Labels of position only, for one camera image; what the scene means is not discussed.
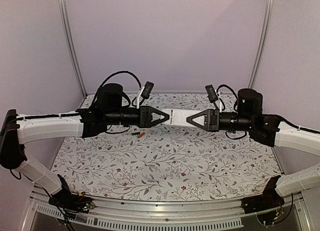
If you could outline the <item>white remote control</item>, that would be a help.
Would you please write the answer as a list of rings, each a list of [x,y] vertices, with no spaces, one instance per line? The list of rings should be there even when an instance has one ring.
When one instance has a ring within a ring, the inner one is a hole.
[[[173,108],[163,108],[161,111],[169,115],[169,120],[163,122],[162,124],[175,127],[195,127],[187,122],[187,118],[201,112],[200,110]]]

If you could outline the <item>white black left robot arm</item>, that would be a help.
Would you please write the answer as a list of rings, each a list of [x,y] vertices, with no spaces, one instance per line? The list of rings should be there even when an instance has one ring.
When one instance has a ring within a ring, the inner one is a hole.
[[[121,70],[108,76],[98,87],[88,108],[44,115],[17,114],[15,109],[10,109],[0,131],[0,165],[23,174],[54,196],[63,208],[70,208],[75,201],[65,179],[26,154],[25,144],[52,138],[95,137],[116,125],[152,128],[169,120],[168,114],[142,104],[150,96],[152,82],[139,86],[136,105],[132,106],[123,87],[109,82],[112,77],[123,73]]]

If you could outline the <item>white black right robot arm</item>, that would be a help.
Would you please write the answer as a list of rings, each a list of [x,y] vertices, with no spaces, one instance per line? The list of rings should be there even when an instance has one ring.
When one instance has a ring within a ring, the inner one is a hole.
[[[244,131],[254,141],[269,147],[291,148],[319,156],[320,132],[298,126],[276,114],[263,113],[263,95],[251,88],[237,93],[236,111],[206,109],[186,118],[186,122],[207,132]],[[258,204],[269,209],[278,196],[308,190],[320,185],[320,165],[269,180]]]

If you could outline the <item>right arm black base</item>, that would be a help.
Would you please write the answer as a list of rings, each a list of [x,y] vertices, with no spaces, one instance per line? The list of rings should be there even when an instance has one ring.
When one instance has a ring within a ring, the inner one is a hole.
[[[241,200],[241,207],[245,214],[265,211],[268,209],[283,208],[284,198],[276,192],[276,183],[280,175],[272,177],[266,184],[262,194],[245,197]],[[260,214],[258,221],[264,226],[274,225],[279,218],[280,213],[274,211],[273,214]]]

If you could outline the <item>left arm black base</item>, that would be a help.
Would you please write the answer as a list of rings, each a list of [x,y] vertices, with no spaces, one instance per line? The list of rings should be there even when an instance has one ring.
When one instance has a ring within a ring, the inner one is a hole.
[[[61,175],[57,175],[61,181],[61,190],[56,194],[51,194],[49,204],[62,208],[72,213],[88,213],[95,207],[93,199],[86,196],[86,192],[73,193]]]

